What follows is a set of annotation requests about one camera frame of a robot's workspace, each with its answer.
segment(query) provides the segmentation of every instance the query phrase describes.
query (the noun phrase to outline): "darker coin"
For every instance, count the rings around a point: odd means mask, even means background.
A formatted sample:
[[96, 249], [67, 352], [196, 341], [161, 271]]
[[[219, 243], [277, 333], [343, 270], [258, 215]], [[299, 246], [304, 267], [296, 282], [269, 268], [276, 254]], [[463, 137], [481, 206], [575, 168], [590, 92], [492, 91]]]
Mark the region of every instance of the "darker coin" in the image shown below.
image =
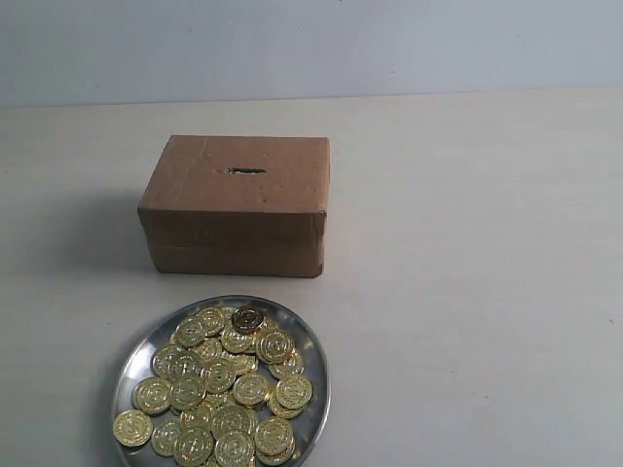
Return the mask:
[[264, 321], [264, 314], [253, 306], [242, 306], [232, 314], [232, 326], [241, 334], [251, 334]]

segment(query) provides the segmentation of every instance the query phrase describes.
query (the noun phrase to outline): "metal plate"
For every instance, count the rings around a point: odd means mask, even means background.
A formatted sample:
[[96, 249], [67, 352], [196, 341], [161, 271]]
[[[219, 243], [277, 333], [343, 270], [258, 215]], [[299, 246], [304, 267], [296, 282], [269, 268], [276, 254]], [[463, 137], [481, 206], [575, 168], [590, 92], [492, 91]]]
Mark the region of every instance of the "metal plate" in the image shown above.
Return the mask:
[[[119, 456], [123, 459], [127, 467], [175, 467], [172, 457], [160, 457], [152, 449], [151, 442], [137, 449], [122, 447], [112, 436], [112, 425], [118, 413], [132, 409], [131, 392], [136, 384], [146, 377], [152, 377], [151, 360], [154, 352], [168, 343], [168, 338], [175, 330], [177, 324], [186, 316], [190, 316], [204, 306], [211, 305], [230, 305], [243, 306], [255, 305], [261, 307], [266, 315], [272, 318], [279, 325], [279, 328], [292, 335], [296, 346], [305, 359], [305, 375], [313, 385], [313, 396], [308, 407], [296, 418], [290, 420], [294, 427], [294, 438], [296, 440], [296, 450], [290, 460], [282, 464], [285, 467], [295, 467], [303, 464], [307, 456], [312, 451], [315, 443], [322, 432], [327, 415], [329, 414], [329, 403], [331, 399], [331, 381], [326, 357], [318, 338], [312, 329], [300, 316], [289, 310], [285, 306], [276, 304], [258, 297], [244, 295], [228, 295], [203, 300], [195, 304], [184, 306], [174, 312], [134, 348], [119, 375], [119, 381], [113, 396], [112, 411], [110, 413], [110, 432], [111, 440]], [[260, 364], [260, 373], [267, 377], [270, 382], [276, 383], [276, 379], [269, 373], [264, 364]], [[266, 405], [258, 410], [260, 420], [271, 416]], [[167, 417], [172, 416], [169, 412], [164, 415], [152, 417], [154, 426]], [[264, 465], [256, 459], [257, 465]]]

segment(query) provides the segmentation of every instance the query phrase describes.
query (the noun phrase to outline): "brown cardboard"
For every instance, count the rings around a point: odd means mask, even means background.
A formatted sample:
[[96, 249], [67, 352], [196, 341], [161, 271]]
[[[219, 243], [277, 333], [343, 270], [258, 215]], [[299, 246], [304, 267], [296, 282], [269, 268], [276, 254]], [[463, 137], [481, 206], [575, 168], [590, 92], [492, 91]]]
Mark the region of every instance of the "brown cardboard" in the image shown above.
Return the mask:
[[322, 272], [327, 138], [171, 136], [138, 214], [163, 272]]

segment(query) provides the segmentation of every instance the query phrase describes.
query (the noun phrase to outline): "white table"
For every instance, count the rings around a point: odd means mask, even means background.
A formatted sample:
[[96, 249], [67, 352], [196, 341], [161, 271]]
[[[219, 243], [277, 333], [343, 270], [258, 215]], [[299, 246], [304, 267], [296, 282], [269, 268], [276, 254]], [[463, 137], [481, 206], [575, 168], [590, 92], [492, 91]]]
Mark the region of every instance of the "white table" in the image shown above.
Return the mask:
[[[318, 279], [161, 275], [135, 208], [172, 133], [326, 135]], [[136, 338], [241, 293], [333, 376], [309, 466], [623, 460], [623, 89], [0, 111], [3, 466], [116, 466]]]

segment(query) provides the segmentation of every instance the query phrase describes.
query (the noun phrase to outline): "coin slot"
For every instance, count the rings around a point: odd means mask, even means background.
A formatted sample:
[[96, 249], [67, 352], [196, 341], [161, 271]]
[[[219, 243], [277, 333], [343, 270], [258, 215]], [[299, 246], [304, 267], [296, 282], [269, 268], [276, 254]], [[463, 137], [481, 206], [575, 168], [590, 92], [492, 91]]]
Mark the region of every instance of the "coin slot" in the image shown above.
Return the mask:
[[256, 173], [266, 173], [263, 168], [242, 168], [242, 167], [230, 167], [227, 169], [227, 173], [249, 174], [254, 175]]

